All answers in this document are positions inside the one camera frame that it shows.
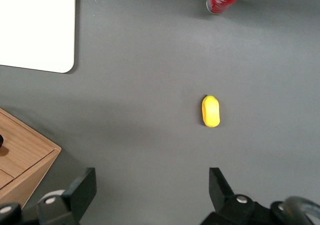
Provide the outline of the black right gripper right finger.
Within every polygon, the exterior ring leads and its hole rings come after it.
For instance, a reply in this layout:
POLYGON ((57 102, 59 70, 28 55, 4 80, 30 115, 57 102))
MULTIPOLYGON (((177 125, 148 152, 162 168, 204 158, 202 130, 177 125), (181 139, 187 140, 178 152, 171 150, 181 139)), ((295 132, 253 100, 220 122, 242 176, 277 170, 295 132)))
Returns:
POLYGON ((209 169, 209 196, 220 215, 252 215, 255 203, 244 194, 236 194, 218 167, 209 169))

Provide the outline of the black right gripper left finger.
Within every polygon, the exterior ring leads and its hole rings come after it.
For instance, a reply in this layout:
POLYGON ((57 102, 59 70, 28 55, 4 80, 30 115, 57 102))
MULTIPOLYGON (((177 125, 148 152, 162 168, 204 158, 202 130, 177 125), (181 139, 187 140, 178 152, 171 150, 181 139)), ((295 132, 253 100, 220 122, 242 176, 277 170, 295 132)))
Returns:
POLYGON ((78 225, 96 193, 96 170, 89 167, 67 189, 49 192, 37 203, 39 224, 78 225))

